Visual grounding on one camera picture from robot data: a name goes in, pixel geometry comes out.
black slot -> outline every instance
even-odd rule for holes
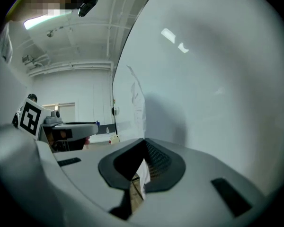
[[[225,179],[217,178],[211,182],[233,213],[234,217],[237,217],[252,208],[252,206]]]
[[[70,158],[70,159],[66,159],[66,160],[62,160],[62,161],[57,161],[59,166],[67,166],[70,164],[74,164],[77,162],[80,162],[81,159],[79,159],[78,157],[75,158]]]

person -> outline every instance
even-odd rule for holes
[[[27,98],[32,100],[35,103],[38,100],[38,98],[35,94],[29,94]],[[14,125],[16,128],[18,128],[18,121],[19,121],[19,118],[20,118],[21,110],[22,110],[22,107],[17,110],[17,112],[15,113],[15,116],[13,118],[13,121],[12,121],[12,125]]]
[[[5,16],[4,24],[0,32],[0,55],[9,64],[13,49],[9,37],[9,22],[25,22],[26,20],[50,15],[54,9],[77,9],[82,0],[17,0]]]

white curved panel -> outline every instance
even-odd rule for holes
[[[284,25],[265,0],[149,0],[114,79],[120,140],[137,135],[209,153],[265,194],[284,180]]]

ceiling light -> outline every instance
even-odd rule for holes
[[[176,36],[169,29],[163,29],[161,34],[169,39],[172,43],[175,43]]]
[[[26,29],[30,29],[33,26],[35,26],[37,24],[40,24],[40,23],[42,23],[44,21],[47,21],[47,20],[49,20],[51,18],[58,17],[58,16],[61,16],[61,15],[64,15],[64,14],[70,14],[70,13],[71,13],[71,10],[65,11],[65,10],[54,9],[51,12],[49,12],[48,14],[46,14],[46,15],[43,15],[43,16],[40,16],[40,17],[36,17],[36,18],[32,18],[32,19],[29,19],[29,20],[25,21],[24,22],[24,27]]]
[[[186,52],[189,51],[188,49],[185,49],[185,48],[184,48],[183,43],[179,44],[178,48],[179,48],[183,53],[186,53]]]

ceiling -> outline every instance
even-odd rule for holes
[[[146,2],[99,0],[85,17],[79,17],[78,10],[54,17],[25,31],[28,35],[16,45],[12,41],[14,53],[19,55],[17,60],[32,56],[33,66],[20,62],[30,77],[84,68],[113,71],[129,31]]]

